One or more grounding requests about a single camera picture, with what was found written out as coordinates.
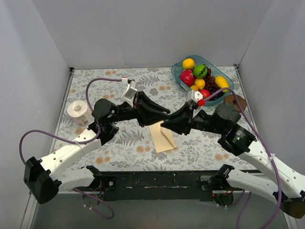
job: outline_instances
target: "brown paper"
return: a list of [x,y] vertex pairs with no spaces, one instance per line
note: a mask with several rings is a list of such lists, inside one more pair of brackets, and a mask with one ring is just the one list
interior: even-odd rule
[[177,148],[172,132],[161,127],[161,123],[163,121],[149,126],[157,153]]

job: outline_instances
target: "gray wall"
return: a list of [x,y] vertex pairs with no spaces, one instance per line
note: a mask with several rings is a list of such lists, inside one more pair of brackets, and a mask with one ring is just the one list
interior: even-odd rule
[[[54,133],[69,69],[31,0],[0,0],[0,227],[20,227],[29,198],[19,139]],[[50,138],[25,139],[25,158],[46,155]]]
[[75,68],[240,63],[272,0],[33,0]]
[[[305,174],[305,1],[274,0],[240,65],[260,133]],[[299,228],[305,228],[305,219]]]

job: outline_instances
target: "wooden coaster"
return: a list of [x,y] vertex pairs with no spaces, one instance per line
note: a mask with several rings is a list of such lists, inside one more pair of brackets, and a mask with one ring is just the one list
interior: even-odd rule
[[[243,97],[239,96],[239,95],[236,95],[236,96],[237,96],[237,99],[238,99],[240,105],[242,106],[243,110],[245,111],[245,109],[246,109],[246,107],[247,107],[247,102],[246,102],[246,100],[245,100]],[[232,105],[234,106],[235,110],[236,110],[238,113],[241,113],[241,111],[240,111],[240,109],[239,109],[239,107],[238,107],[238,105],[237,105],[237,102],[236,102],[236,100],[235,100],[235,98],[234,98],[234,95],[230,94],[230,95],[228,95],[227,97],[225,97],[224,103],[225,103],[225,104],[226,104],[226,103],[232,104]]]

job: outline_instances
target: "floral tablecloth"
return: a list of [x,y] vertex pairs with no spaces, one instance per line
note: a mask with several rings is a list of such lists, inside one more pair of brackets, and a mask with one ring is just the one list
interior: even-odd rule
[[[234,82],[234,90],[243,96],[234,67],[219,67]],[[174,80],[171,68],[134,69],[89,69],[75,70],[65,111],[61,118],[58,136],[74,139],[86,127],[78,126],[67,115],[67,107],[75,100],[85,100],[87,83],[94,78],[108,77],[119,79],[127,76],[139,84],[154,102],[167,107],[171,113],[178,110],[185,101],[186,92]],[[89,98],[94,104],[106,98],[121,104],[124,87],[118,82],[96,81],[91,85]],[[211,114],[215,107],[204,108]],[[250,130],[242,117],[239,124]],[[156,153],[149,127],[139,127],[136,120],[117,124],[120,128],[116,136],[107,144],[81,158],[67,169],[76,170],[94,165],[100,171],[143,171],[143,170],[218,170],[222,164],[230,164],[238,169],[254,169],[247,162],[227,153],[217,140],[219,135],[192,130],[187,136],[173,133],[177,149]],[[65,143],[56,141],[54,151]]]

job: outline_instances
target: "teal bowl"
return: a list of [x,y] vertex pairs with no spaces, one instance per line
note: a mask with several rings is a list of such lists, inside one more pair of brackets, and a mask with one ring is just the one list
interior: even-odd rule
[[[234,89],[234,83],[233,81],[226,76],[222,71],[220,71],[218,68],[216,68],[214,65],[212,65],[210,62],[208,62],[206,59],[202,58],[201,56],[187,56],[184,58],[182,61],[175,63],[174,66],[172,67],[172,74],[175,77],[175,81],[177,84],[179,84],[184,90],[189,92],[191,88],[189,88],[182,80],[180,80],[179,76],[181,75],[181,72],[184,70],[182,67],[182,62],[187,59],[191,58],[195,61],[196,65],[199,64],[205,64],[205,66],[209,67],[211,69],[212,75],[213,76],[219,76],[221,75],[223,78],[226,79],[228,82],[230,88],[233,90]],[[207,101],[205,106],[214,106],[224,100],[226,96],[228,96],[231,92],[228,91],[227,93],[224,93],[223,96],[219,97],[218,99],[215,99],[214,101]]]

